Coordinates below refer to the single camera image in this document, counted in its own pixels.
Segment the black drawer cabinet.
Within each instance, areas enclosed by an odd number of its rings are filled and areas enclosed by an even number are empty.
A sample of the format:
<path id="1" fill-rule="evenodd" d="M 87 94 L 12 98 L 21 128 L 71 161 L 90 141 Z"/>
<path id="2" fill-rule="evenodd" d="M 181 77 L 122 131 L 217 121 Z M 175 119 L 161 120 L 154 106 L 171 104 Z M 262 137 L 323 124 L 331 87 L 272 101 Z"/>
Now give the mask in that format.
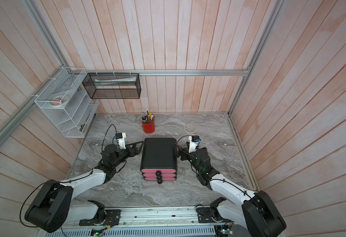
<path id="1" fill-rule="evenodd" d="M 142 151 L 142 173 L 176 173 L 178 169 L 175 138 L 146 138 Z"/>

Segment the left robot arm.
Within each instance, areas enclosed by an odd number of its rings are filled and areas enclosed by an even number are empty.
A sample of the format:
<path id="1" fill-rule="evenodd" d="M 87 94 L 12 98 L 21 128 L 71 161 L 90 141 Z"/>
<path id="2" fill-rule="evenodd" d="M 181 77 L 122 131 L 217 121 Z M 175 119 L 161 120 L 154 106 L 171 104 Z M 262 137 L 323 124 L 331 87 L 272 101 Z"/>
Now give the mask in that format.
<path id="1" fill-rule="evenodd" d="M 48 180 L 39 185 L 36 197 L 20 221 L 30 222 L 30 227 L 39 227 L 48 233 L 60 229 L 65 223 L 88 221 L 94 225 L 102 225 L 107 219 L 105 206 L 95 200 L 85 204 L 71 205 L 71 201 L 79 194 L 109 182 L 117 173 L 117 167 L 125 163 L 127 158 L 140 154 L 143 142 L 117 146 L 107 145 L 101 152 L 102 159 L 91 171 L 75 178 L 63 181 Z"/>

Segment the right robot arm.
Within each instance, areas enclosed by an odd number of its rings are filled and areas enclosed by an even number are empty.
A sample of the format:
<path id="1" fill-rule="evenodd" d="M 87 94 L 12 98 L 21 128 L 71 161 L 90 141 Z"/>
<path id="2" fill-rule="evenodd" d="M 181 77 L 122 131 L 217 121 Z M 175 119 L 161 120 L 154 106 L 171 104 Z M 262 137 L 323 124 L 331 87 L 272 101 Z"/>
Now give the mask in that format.
<path id="1" fill-rule="evenodd" d="M 177 146 L 182 161 L 189 161 L 199 182 L 222 195 L 211 204 L 216 221 L 230 220 L 248 229 L 252 237 L 278 237 L 287 227 L 270 196 L 254 192 L 230 181 L 210 163 L 206 148 L 189 152 Z"/>

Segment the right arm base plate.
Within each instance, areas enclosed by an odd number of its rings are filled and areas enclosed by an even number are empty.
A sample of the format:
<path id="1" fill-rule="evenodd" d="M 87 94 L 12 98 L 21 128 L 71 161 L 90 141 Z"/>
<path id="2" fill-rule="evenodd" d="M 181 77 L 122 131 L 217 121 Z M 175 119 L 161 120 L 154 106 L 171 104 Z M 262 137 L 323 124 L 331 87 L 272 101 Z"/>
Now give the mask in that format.
<path id="1" fill-rule="evenodd" d="M 222 220 L 214 207 L 198 206 L 196 212 L 199 223 L 216 223 Z"/>

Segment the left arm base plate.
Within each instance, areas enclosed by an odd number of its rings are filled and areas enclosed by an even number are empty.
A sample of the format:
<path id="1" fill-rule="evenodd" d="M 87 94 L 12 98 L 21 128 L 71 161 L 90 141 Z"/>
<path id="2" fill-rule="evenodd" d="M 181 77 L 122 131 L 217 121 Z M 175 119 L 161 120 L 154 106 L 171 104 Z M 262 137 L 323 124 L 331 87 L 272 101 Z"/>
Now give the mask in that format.
<path id="1" fill-rule="evenodd" d="M 99 210 L 92 219 L 79 221 L 79 226 L 116 226 L 119 224 L 121 210 Z"/>

